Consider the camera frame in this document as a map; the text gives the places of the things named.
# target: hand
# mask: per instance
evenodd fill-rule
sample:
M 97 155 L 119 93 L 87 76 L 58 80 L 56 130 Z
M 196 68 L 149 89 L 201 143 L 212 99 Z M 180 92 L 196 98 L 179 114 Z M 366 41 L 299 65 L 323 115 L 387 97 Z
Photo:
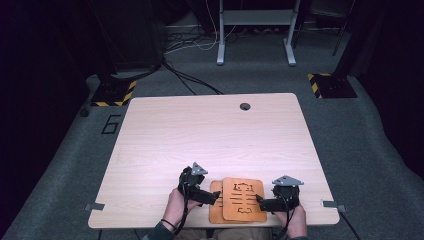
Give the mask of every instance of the hand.
M 289 238 L 306 237 L 307 227 L 305 209 L 301 204 L 299 204 L 299 206 L 289 212 L 289 216 L 291 216 L 292 214 L 293 216 L 289 222 L 289 226 L 287 227 L 287 235 L 289 236 Z M 280 220 L 283 227 L 285 227 L 287 223 L 287 213 L 274 212 L 274 215 L 277 216 L 278 220 Z
M 193 208 L 195 208 L 200 203 L 192 200 L 188 200 L 187 208 L 188 212 L 190 212 Z M 168 204 L 166 205 L 165 213 L 163 214 L 163 219 L 172 223 L 175 227 L 181 222 L 184 212 L 184 197 L 178 191 L 177 188 L 174 188 L 172 192 L 169 194 Z M 169 230 L 174 231 L 172 226 L 168 223 L 163 222 L 163 225 Z

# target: light wood table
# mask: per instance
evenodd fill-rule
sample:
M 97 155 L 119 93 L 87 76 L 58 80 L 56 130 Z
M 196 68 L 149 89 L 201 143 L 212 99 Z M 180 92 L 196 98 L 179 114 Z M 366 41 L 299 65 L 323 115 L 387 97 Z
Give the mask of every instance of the light wood table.
M 240 104 L 248 103 L 245 111 Z M 134 98 L 128 107 L 88 224 L 95 229 L 152 228 L 182 170 L 196 161 L 209 173 L 201 188 L 225 177 L 272 181 L 299 179 L 308 225 L 339 221 L 321 200 L 332 195 L 294 94 Z M 185 227 L 246 227 L 211 224 L 209 206 L 195 208 Z M 275 216 L 249 226 L 279 226 Z

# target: person's right hand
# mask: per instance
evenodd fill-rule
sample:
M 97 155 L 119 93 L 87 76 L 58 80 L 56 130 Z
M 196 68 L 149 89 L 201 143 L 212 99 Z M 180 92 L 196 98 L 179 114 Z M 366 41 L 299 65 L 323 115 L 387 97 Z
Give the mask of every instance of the person's right hand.
M 287 227 L 287 235 L 289 238 L 296 237 L 306 237 L 307 236 L 307 227 L 306 227 L 306 212 L 301 204 L 289 212 L 289 216 L 292 216 L 289 226 Z M 283 227 L 287 223 L 287 213 L 286 212 L 274 212 L 274 215 L 277 216 L 280 220 Z

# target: white desk leg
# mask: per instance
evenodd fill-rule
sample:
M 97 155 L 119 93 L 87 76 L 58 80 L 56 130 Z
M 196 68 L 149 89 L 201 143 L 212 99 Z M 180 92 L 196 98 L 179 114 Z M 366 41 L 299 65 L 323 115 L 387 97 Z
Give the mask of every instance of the white desk leg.
M 296 60 L 294 58 L 291 42 L 293 38 L 294 27 L 296 25 L 297 13 L 299 12 L 299 5 L 300 5 L 300 0 L 296 0 L 296 4 L 293 8 L 293 14 L 291 16 L 291 21 L 290 21 L 289 36 L 288 38 L 284 39 L 284 47 L 286 48 L 287 60 L 289 62 L 289 66 L 291 67 L 296 66 Z
M 218 59 L 216 64 L 219 66 L 224 64 L 225 54 L 225 38 L 224 38 L 224 5 L 222 0 L 219 0 L 219 48 L 218 48 Z

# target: orange wooden board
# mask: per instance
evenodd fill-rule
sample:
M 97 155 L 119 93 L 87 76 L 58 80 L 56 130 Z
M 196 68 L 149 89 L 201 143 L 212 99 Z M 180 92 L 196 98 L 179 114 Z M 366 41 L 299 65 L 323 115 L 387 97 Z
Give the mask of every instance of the orange wooden board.
M 221 194 L 219 195 L 219 198 L 215 201 L 214 205 L 209 205 L 209 221 L 211 223 L 234 223 L 234 224 L 241 224 L 241 223 L 252 223 L 252 222 L 243 222 L 243 221 L 231 221 L 231 220 L 225 220 L 224 216 L 222 214 L 223 210 L 223 200 L 222 200 L 222 193 L 223 193 L 223 187 L 222 187 L 222 181 L 212 181 L 211 182 L 211 192 L 221 191 Z
M 226 220 L 265 222 L 266 212 L 261 211 L 256 194 L 264 197 L 261 180 L 224 178 L 223 216 Z

